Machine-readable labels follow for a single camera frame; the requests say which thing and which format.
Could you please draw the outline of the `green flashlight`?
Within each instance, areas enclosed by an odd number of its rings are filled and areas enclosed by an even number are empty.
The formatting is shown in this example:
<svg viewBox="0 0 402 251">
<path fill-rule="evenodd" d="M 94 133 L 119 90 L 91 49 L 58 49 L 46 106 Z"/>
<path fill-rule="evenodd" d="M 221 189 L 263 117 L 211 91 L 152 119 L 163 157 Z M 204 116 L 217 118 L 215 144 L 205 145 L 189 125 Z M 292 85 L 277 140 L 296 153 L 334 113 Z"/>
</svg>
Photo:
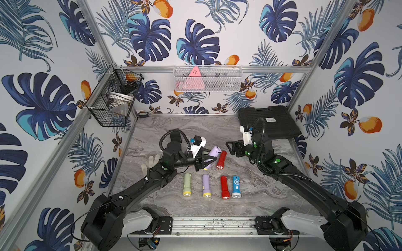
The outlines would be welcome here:
<svg viewBox="0 0 402 251">
<path fill-rule="evenodd" d="M 189 197 L 192 195 L 191 189 L 191 174 L 186 173 L 184 175 L 183 196 Z"/>
</svg>

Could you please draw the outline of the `red flashlight front row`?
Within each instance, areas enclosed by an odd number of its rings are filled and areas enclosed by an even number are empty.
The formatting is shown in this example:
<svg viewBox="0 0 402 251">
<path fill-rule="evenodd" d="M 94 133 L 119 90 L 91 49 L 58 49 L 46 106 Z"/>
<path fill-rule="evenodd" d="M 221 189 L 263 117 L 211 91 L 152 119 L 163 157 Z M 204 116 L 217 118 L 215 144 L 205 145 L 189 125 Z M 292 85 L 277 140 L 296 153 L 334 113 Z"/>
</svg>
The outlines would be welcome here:
<svg viewBox="0 0 402 251">
<path fill-rule="evenodd" d="M 221 182 L 221 188 L 222 188 L 222 198 L 223 199 L 229 199 L 231 197 L 230 192 L 228 190 L 228 181 L 227 181 L 227 176 L 221 176 L 220 177 L 220 182 Z"/>
</svg>

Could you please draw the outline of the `purple flashlight front row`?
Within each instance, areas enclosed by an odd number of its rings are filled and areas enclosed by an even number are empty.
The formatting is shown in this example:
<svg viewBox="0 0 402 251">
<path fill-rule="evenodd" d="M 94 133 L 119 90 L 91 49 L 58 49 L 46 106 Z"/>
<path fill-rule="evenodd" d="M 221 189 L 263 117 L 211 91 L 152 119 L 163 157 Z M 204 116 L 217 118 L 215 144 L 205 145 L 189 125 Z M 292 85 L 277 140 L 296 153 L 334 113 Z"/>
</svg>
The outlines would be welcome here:
<svg viewBox="0 0 402 251">
<path fill-rule="evenodd" d="M 210 198 L 212 196 L 212 194 L 211 194 L 211 190 L 210 190 L 209 175 L 204 174 L 202 176 L 202 179 L 203 179 L 203 197 Z"/>
</svg>

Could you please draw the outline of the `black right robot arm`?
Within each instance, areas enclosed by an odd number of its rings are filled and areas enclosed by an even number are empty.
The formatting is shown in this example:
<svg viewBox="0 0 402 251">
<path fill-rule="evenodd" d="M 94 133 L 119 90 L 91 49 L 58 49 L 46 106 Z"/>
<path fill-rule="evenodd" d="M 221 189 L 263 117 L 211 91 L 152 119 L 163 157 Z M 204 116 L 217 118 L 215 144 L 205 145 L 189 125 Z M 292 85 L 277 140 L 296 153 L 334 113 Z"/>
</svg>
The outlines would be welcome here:
<svg viewBox="0 0 402 251">
<path fill-rule="evenodd" d="M 318 232 L 335 251 L 352 251 L 367 236 L 365 208 L 357 201 L 348 202 L 308 178 L 291 161 L 275 154 L 272 141 L 253 142 L 243 140 L 226 142 L 231 155 L 247 157 L 266 176 L 290 187 L 326 219 L 318 226 Z"/>
</svg>

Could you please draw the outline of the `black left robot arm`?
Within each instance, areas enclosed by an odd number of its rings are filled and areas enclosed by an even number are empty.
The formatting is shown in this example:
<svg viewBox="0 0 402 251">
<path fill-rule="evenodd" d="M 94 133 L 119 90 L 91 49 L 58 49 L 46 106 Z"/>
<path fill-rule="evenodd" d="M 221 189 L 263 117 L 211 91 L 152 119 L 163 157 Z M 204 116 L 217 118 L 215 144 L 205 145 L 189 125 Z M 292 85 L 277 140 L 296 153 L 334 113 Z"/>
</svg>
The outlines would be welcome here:
<svg viewBox="0 0 402 251">
<path fill-rule="evenodd" d="M 205 151 L 201 148 L 194 157 L 190 151 L 182 151 L 180 142 L 168 143 L 159 162 L 147 171 L 142 180 L 115 195 L 100 195 L 94 200 L 82 223 L 81 232 L 99 251 L 109 251 L 122 236 L 128 209 L 171 182 L 178 174 L 178 167 L 194 166 L 199 170 L 218 159 L 203 154 Z"/>
</svg>

